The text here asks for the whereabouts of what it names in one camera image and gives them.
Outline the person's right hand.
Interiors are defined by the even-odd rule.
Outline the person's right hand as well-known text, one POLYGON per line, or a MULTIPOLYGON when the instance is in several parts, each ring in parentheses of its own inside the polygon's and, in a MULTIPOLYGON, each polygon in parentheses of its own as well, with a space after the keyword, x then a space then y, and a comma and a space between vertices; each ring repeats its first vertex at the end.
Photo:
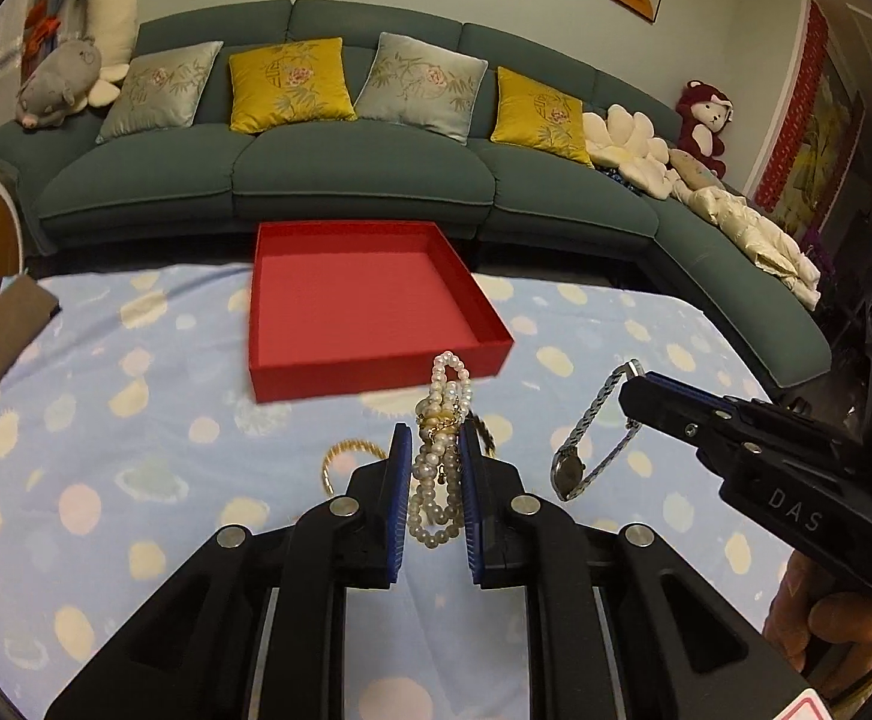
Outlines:
POLYGON ((826 699, 836 699, 872 673, 872 595, 835 592, 831 580, 825 569, 794 551, 763 626, 763 637, 797 671, 805 668, 812 637, 847 645, 843 660, 815 681, 826 699))

